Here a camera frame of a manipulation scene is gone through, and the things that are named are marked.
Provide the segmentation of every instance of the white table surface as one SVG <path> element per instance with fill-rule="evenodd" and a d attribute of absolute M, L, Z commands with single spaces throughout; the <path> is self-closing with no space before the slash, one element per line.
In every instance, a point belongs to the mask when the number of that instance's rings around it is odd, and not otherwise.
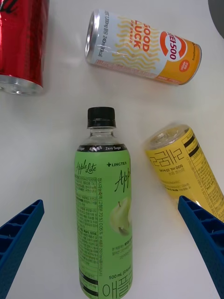
<path fill-rule="evenodd" d="M 172 86 L 88 65 L 84 44 L 95 8 L 147 22 L 201 45 L 195 78 Z M 87 109 L 112 106 L 132 156 L 133 286 L 136 299 L 218 299 L 203 259 L 154 176 L 142 143 L 171 121 L 189 124 L 224 190 L 224 39 L 207 0 L 51 0 L 45 94 L 0 94 L 0 224 L 36 199 L 45 216 L 8 299 L 84 299 L 79 286 L 75 150 Z"/>

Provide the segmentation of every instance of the blue plastic object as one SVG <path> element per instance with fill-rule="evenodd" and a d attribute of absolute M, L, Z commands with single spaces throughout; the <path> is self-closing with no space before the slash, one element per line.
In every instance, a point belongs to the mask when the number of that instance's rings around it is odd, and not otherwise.
<path fill-rule="evenodd" d="M 192 234 L 221 299 L 224 299 L 224 223 L 181 196 L 178 210 Z"/>
<path fill-rule="evenodd" d="M 6 298 L 43 214 L 43 201 L 37 200 L 0 227 L 0 299 Z"/>

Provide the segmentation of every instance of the can label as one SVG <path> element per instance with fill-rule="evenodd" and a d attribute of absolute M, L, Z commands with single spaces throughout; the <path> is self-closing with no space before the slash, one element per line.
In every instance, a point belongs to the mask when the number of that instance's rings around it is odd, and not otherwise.
<path fill-rule="evenodd" d="M 0 75 L 42 86 L 49 0 L 1 0 Z"/>
<path fill-rule="evenodd" d="M 80 145 L 75 157 L 80 285 L 119 299 L 132 284 L 130 156 L 123 144 Z"/>
<path fill-rule="evenodd" d="M 192 129 L 174 143 L 146 151 L 169 195 L 199 203 L 224 221 L 224 196 Z"/>
<path fill-rule="evenodd" d="M 100 10 L 91 63 L 179 85 L 193 77 L 200 61 L 197 44 Z"/>

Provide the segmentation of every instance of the apple tea bottle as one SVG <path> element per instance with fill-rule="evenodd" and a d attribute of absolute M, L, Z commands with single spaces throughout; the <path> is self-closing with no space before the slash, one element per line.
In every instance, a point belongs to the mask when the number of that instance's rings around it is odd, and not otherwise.
<path fill-rule="evenodd" d="M 90 108 L 75 156 L 79 279 L 91 299 L 122 298 L 133 277 L 130 156 L 115 127 L 113 108 Z"/>

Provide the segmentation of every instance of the red can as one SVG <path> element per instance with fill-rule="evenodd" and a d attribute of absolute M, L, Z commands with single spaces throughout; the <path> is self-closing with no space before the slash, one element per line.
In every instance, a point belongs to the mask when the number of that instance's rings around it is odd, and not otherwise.
<path fill-rule="evenodd" d="M 49 0 L 0 0 L 0 89 L 42 91 Z"/>

